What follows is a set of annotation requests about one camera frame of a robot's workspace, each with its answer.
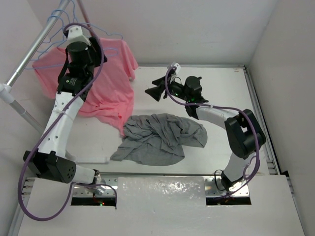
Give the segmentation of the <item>grey t shirt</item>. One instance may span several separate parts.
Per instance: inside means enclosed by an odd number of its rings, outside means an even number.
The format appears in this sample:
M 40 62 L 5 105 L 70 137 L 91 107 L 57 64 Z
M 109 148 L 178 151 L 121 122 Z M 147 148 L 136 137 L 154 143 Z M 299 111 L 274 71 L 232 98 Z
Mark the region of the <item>grey t shirt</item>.
M 170 166 L 185 157 L 183 146 L 204 148 L 204 126 L 190 118 L 171 114 L 130 116 L 112 161 L 129 160 L 147 166 Z

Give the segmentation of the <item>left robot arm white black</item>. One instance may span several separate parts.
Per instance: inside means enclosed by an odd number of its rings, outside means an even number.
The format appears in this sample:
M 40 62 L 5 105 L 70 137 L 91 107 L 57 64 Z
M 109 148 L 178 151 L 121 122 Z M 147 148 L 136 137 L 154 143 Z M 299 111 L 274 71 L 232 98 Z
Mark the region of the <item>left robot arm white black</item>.
M 65 55 L 49 121 L 35 147 L 25 152 L 22 170 L 29 168 L 38 178 L 52 181 L 93 185 L 98 171 L 67 159 L 65 151 L 74 119 L 107 58 L 97 37 L 76 39 L 67 45 Z

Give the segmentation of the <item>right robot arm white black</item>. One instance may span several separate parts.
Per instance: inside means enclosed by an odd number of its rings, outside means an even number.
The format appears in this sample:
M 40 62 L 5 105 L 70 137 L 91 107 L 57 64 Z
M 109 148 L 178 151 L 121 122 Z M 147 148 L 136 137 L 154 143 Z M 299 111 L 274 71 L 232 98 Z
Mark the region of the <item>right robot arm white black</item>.
M 154 100 L 160 101 L 168 95 L 185 102 L 185 110 L 190 117 L 210 122 L 226 131 L 229 147 L 232 151 L 226 168 L 221 173 L 221 185 L 229 190 L 235 183 L 245 178 L 247 159 L 266 142 L 255 115 L 249 109 L 234 110 L 207 105 L 202 96 L 201 77 L 189 76 L 184 84 L 161 77 L 154 80 L 153 88 L 145 93 Z

